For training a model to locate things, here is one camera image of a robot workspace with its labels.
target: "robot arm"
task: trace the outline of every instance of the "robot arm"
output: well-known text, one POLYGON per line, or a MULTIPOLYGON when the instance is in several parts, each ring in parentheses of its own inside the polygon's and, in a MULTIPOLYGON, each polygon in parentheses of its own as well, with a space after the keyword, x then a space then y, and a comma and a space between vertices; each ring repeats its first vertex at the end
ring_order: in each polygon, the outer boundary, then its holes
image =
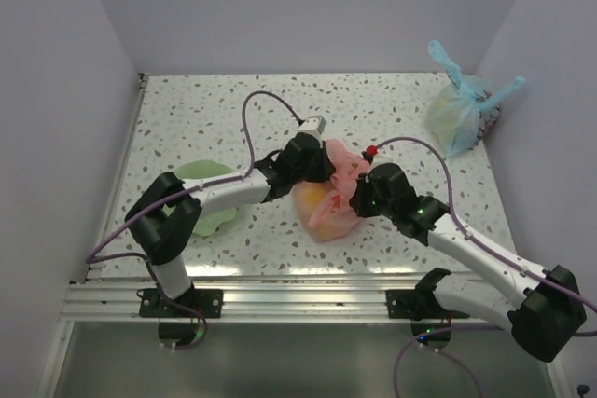
POLYGON ((561 266, 548 270, 525 260, 469 225, 463 233, 450 208, 433 197, 417 196, 395 163, 374 167, 361 177, 351 205, 359 216, 387 217, 403 235, 451 256, 489 283, 465 281, 446 269, 434 269, 415 288, 419 293, 415 303, 404 304, 413 314, 416 309, 437 307, 465 312, 510 331, 523 349, 544 362, 552 361, 587 319, 580 302, 528 275, 578 293, 569 270, 561 266), (482 251, 472 238, 522 266, 523 272, 482 251))
POLYGON ((195 308, 193 284, 181 253, 201 216, 244 204, 269 202, 287 195, 302 181, 325 182, 335 172, 329 161, 322 132, 326 121, 309 117, 298 128, 275 160, 272 155, 257 161, 249 173, 234 172, 209 179, 178 179, 161 174, 127 213, 129 220, 150 204, 174 193, 200 186, 195 193, 172 203, 172 213, 154 210, 131 225, 135 241, 145 251, 164 294, 179 305, 195 308))
MULTIPOLYGON (((164 294, 179 305, 197 307, 181 253, 202 215, 272 201, 288 194, 299 182, 321 183, 329 179, 335 169, 322 141, 325 124, 322 117, 305 120, 275 160, 273 155, 265 157, 246 174, 233 173, 200 181, 180 180, 171 172, 158 177, 132 207, 127 219, 173 193, 203 186, 167 204, 174 207, 170 215, 157 209, 131 226, 131 233, 146 252, 164 294)), ((486 281, 465 281, 446 269, 436 268, 400 306, 409 309, 415 320, 428 317, 426 309, 465 312, 510 331, 535 358, 553 360, 586 321, 582 304, 483 252, 470 238, 477 237, 504 258, 524 266, 525 271, 578 292, 574 275, 560 266, 547 270, 524 260, 470 226, 465 226, 468 233, 463 234, 454 224, 449 207, 435 198, 417 196, 398 165, 378 165, 373 158, 368 161, 371 169, 358 179, 350 201, 356 213, 365 218, 390 219, 406 237, 455 258, 486 281)))

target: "terrazzo surface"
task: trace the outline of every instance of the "terrazzo surface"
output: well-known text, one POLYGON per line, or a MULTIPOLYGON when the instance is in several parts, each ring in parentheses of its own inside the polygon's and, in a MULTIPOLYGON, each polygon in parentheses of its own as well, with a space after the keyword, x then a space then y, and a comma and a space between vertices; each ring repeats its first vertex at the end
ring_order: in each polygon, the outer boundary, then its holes
MULTIPOLYGON (((322 115, 325 136, 361 152, 397 135, 433 143, 423 128, 426 106, 448 83, 443 74, 201 75, 151 76, 134 132, 112 228, 120 225, 141 193, 162 172, 198 159, 235 169, 249 161, 241 106, 256 89, 275 92, 302 117, 322 115)), ((248 127, 257 158, 281 148, 296 122, 269 97, 256 97, 248 127)), ((383 154, 407 173, 420 194, 447 199, 446 182, 433 155, 411 143, 389 145, 383 154)), ((456 210, 469 224, 514 251, 504 210, 483 145, 449 159, 456 210)), ((137 250, 127 232, 104 254, 137 250)), ((301 227, 291 196, 243 206, 210 237, 193 236, 183 252, 191 276, 374 274, 467 269, 397 233, 384 218, 366 220, 350 235, 314 242, 301 227)), ((144 265, 124 258, 105 263, 101 277, 146 278, 144 265)))

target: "white enclosure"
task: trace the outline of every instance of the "white enclosure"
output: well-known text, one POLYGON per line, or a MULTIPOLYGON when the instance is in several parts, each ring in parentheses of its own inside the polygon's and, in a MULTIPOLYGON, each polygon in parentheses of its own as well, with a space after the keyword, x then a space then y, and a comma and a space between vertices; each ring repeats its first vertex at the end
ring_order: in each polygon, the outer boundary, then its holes
MULTIPOLYGON (((504 104, 485 145, 512 239, 522 256, 572 270, 583 295, 597 299, 597 0, 0 6, 2 396, 35 395, 68 283, 85 278, 83 259, 104 232, 100 223, 136 123, 140 73, 435 72, 426 45, 437 39, 468 73, 500 85, 523 75, 528 86, 504 104)), ((496 219, 503 220, 495 197, 496 219)), ((597 388, 596 350, 594 339, 583 339, 562 351, 570 385, 597 388)))

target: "purple cable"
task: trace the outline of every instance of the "purple cable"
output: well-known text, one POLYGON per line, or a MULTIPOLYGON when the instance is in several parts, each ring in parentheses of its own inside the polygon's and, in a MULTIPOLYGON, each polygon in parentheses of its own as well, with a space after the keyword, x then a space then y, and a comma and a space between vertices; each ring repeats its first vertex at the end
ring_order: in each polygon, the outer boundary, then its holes
MULTIPOLYGON (((466 235, 466 227, 463 224, 463 222, 460 220, 460 218, 458 218, 458 215, 456 214, 456 210, 454 209, 451 175, 450 175, 450 171, 448 169, 448 165, 446 164, 446 161, 444 160, 444 158, 439 154, 439 152, 433 146, 431 146, 427 142, 424 142, 423 140, 417 139, 415 137, 394 137, 392 139, 388 139, 384 142, 381 142, 376 147, 379 149, 382 146, 385 146, 392 142, 414 142, 416 144, 421 144, 425 148, 427 148, 429 151, 431 151, 434 154, 434 156, 437 158, 437 160, 439 160, 439 163, 441 164, 441 168, 443 169, 443 171, 446 175, 446 182, 448 184, 448 206, 450 207, 451 219, 454 221, 454 224, 456 224, 458 229, 466 235)), ((533 280, 539 281, 543 284, 546 284, 547 286, 555 289, 556 291, 559 291, 562 294, 568 295, 569 297, 573 298, 574 300, 578 300, 579 302, 583 303, 588 308, 590 308, 593 312, 597 313, 597 305, 593 304, 592 302, 590 302, 587 298, 583 297, 582 295, 579 295, 579 294, 575 293, 574 291, 570 291, 569 289, 564 288, 563 286, 560 286, 559 284, 554 283, 553 281, 544 279, 544 278, 534 274, 533 272, 524 270, 524 268, 521 265, 505 258, 500 253, 496 252, 494 249, 492 249, 487 244, 485 244, 483 241, 479 240, 478 238, 476 238, 474 236, 471 236, 469 239, 471 241, 473 241, 475 244, 477 244, 477 246, 481 250, 485 251, 487 254, 498 259, 505 265, 508 265, 511 268, 516 269, 522 275, 528 275, 533 280)), ((575 333, 575 336, 576 337, 594 337, 594 336, 597 336, 597 330, 578 332, 578 333, 575 333)))
POLYGON ((215 179, 213 181, 207 181, 203 185, 195 185, 191 188, 187 188, 185 190, 179 191, 177 193, 174 193, 170 196, 167 196, 165 198, 162 198, 162 199, 154 202, 153 204, 145 207, 143 210, 136 213, 134 216, 131 217, 131 219, 127 220, 124 224, 122 224, 122 226, 119 226, 114 232, 112 232, 102 242, 100 242, 93 249, 93 251, 91 251, 91 253, 87 256, 87 258, 85 258, 85 262, 88 265, 93 264, 93 263, 101 263, 103 261, 108 261, 108 260, 116 260, 119 258, 125 258, 128 256, 141 258, 146 263, 146 267, 147 267, 147 271, 149 272, 149 276, 156 284, 156 288, 158 290, 158 293, 160 294, 161 299, 164 302, 166 302, 168 305, 170 305, 172 308, 180 309, 180 310, 190 314, 191 316, 196 317, 198 322, 203 322, 204 330, 203 330, 202 335, 200 337, 196 337, 188 345, 184 345, 184 346, 180 346, 180 347, 174 346, 175 350, 191 349, 193 347, 196 347, 203 341, 203 339, 205 338, 205 335, 207 334, 207 328, 208 328, 207 321, 205 320, 203 315, 196 309, 191 309, 189 307, 185 307, 183 305, 177 304, 176 302, 174 302, 170 297, 168 297, 164 293, 160 283, 158 282, 156 275, 153 272, 153 269, 151 268, 151 264, 149 263, 149 260, 147 259, 147 256, 145 254, 141 254, 139 252, 124 252, 124 253, 120 253, 120 254, 111 254, 111 255, 106 255, 106 256, 96 256, 96 255, 99 252, 101 252, 102 249, 105 246, 107 246, 110 242, 115 240, 118 237, 118 235, 120 235, 122 232, 124 232, 127 228, 132 226, 134 223, 139 221, 142 217, 144 217, 148 213, 153 212, 154 210, 164 206, 166 203, 180 199, 180 198, 184 197, 185 195, 196 193, 207 186, 221 185, 221 184, 226 184, 228 182, 241 181, 242 179, 249 176, 251 174, 251 172, 253 172, 253 169, 255 168, 255 150, 253 148, 253 142, 251 141, 251 135, 249 134, 249 129, 248 129, 247 122, 246 122, 246 107, 249 104, 249 101, 251 100, 251 98, 255 97, 256 95, 268 95, 268 96, 278 100, 290 111, 290 113, 293 115, 293 117, 296 119, 296 121, 298 123, 302 123, 303 120, 295 112, 295 110, 292 108, 292 106, 290 104, 288 104, 286 101, 284 101, 282 98, 280 98, 278 95, 271 93, 271 92, 267 92, 266 90, 256 90, 255 92, 250 93, 244 99, 243 111, 242 111, 243 131, 244 131, 244 136, 246 138, 247 146, 249 147, 249 156, 251 158, 251 160, 249 162, 249 168, 246 171, 246 173, 243 175, 236 175, 236 176, 226 177, 226 178, 222 178, 222 179, 215 179))
MULTIPOLYGON (((499 331, 499 330, 501 330, 501 328, 498 327, 498 326, 494 326, 494 325, 489 325, 489 324, 469 324, 469 325, 456 326, 456 327, 438 328, 437 330, 432 330, 429 333, 422 333, 422 334, 420 334, 418 336, 413 337, 406 345, 404 345, 404 347, 402 347, 402 349, 400 350, 400 352, 396 356, 396 360, 394 361, 394 371, 393 371, 393 374, 392 374, 392 382, 394 383, 394 394, 396 395, 396 398, 400 398, 400 390, 398 389, 398 367, 400 366, 400 362, 402 361, 402 358, 406 354, 407 350, 410 348, 410 346, 412 344, 414 344, 415 342, 418 342, 420 337, 422 337, 422 336, 429 337, 429 336, 441 335, 441 334, 444 334, 444 333, 452 333, 454 331, 499 331)), ((450 354, 450 353, 448 353, 446 351, 443 351, 443 350, 440 350, 438 352, 438 354, 441 354, 441 355, 443 355, 443 356, 451 359, 452 361, 454 361, 455 363, 457 363, 458 365, 460 365, 461 367, 463 367, 464 370, 468 373, 468 375, 475 382, 475 387, 477 388, 477 392, 479 393, 479 397, 482 398, 482 396, 483 396, 483 390, 481 389, 481 385, 479 383, 479 380, 477 379, 477 377, 475 376, 475 374, 473 373, 473 371, 470 368, 468 368, 460 359, 458 359, 453 354, 450 354)))
POLYGON ((299 117, 299 115, 295 112, 295 110, 292 108, 292 106, 290 104, 288 104, 286 101, 284 101, 282 98, 280 98, 278 95, 276 95, 275 93, 267 92, 266 90, 256 90, 255 92, 250 93, 244 99, 244 102, 243 102, 243 111, 242 111, 242 116, 243 116, 243 131, 244 131, 244 136, 246 138, 247 146, 249 147, 249 156, 251 158, 251 160, 249 162, 249 168, 246 171, 246 173, 244 175, 237 175, 237 176, 227 177, 227 178, 224 178, 224 179, 216 179, 214 181, 208 181, 205 184, 203 184, 203 186, 196 185, 196 186, 193 186, 191 188, 187 188, 185 190, 179 191, 177 193, 174 193, 174 194, 172 194, 170 196, 167 196, 165 198, 162 198, 162 199, 154 202, 153 204, 145 207, 140 212, 136 213, 131 219, 129 219, 128 221, 126 221, 124 224, 122 224, 122 226, 120 226, 114 232, 112 232, 110 235, 108 235, 102 242, 100 242, 100 244, 98 244, 95 247, 95 249, 93 249, 93 251, 85 259, 85 262, 88 265, 90 265, 92 263, 99 263, 99 262, 102 262, 102 261, 113 260, 113 259, 116 259, 116 258, 122 258, 122 256, 128 256, 128 255, 130 255, 130 256, 137 256, 137 255, 139 255, 139 253, 122 253, 122 254, 107 255, 107 256, 98 257, 98 258, 95 257, 95 255, 97 255, 110 242, 112 242, 113 240, 115 240, 118 237, 118 235, 120 235, 122 232, 124 232, 127 228, 129 228, 134 223, 136 223, 137 221, 139 221, 139 219, 141 219, 146 214, 148 214, 150 212, 153 212, 154 210, 158 209, 159 207, 164 206, 166 203, 171 202, 171 201, 176 200, 176 199, 179 199, 179 198, 182 198, 185 195, 196 193, 197 191, 199 191, 202 188, 205 188, 207 186, 225 184, 227 182, 240 181, 243 178, 246 178, 248 175, 250 175, 251 172, 253 172, 253 169, 255 168, 255 149, 253 148, 253 141, 251 140, 251 135, 249 134, 249 129, 248 129, 247 123, 246 123, 246 106, 249 104, 249 101, 253 97, 255 97, 256 95, 269 95, 269 96, 271 96, 272 98, 274 98, 274 99, 278 100, 280 103, 282 103, 290 111, 290 113, 297 120, 297 122, 301 123, 303 121, 299 117))
POLYGON ((255 149, 253 148, 253 142, 251 142, 251 139, 249 138, 249 131, 248 131, 248 127, 246 124, 246 106, 249 104, 249 101, 256 95, 268 95, 268 96, 278 100, 281 104, 283 104, 286 107, 286 109, 288 109, 290 111, 290 114, 292 114, 292 116, 295 118, 295 120, 298 123, 302 123, 302 121, 303 121, 299 117, 299 115, 295 112, 295 110, 292 108, 292 106, 290 104, 288 104, 286 101, 284 101, 282 98, 280 98, 278 95, 276 95, 275 93, 267 92, 266 90, 256 90, 255 92, 250 93, 244 99, 243 112, 242 112, 243 129, 244 129, 244 134, 246 135, 246 145, 249 147, 249 157, 251 158, 251 161, 249 163, 249 168, 246 171, 246 173, 244 174, 244 177, 248 177, 249 174, 251 174, 251 172, 253 172, 253 169, 255 168, 255 149))

